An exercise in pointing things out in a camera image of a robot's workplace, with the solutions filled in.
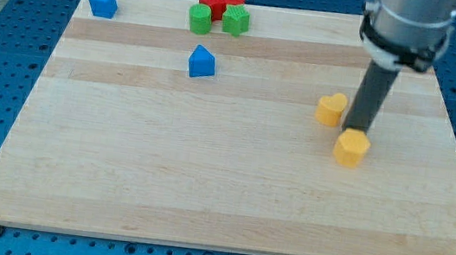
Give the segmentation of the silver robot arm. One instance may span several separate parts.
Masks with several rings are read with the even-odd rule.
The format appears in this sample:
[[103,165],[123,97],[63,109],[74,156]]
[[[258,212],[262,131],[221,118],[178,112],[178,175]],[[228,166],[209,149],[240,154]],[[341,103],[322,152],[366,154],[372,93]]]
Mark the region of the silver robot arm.
[[448,49],[455,19],[456,0],[368,0],[359,33],[382,69],[425,73]]

